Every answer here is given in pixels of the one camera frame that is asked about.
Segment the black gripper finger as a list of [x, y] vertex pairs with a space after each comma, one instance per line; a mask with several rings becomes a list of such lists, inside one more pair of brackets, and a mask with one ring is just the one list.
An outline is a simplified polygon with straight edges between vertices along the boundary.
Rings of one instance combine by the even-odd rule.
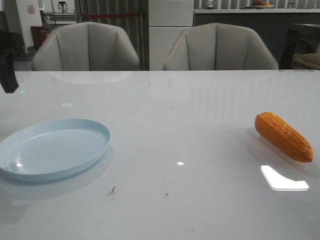
[[0, 84], [5, 93], [14, 93], [19, 84], [16, 79], [14, 62], [14, 51], [6, 49], [0, 54]]

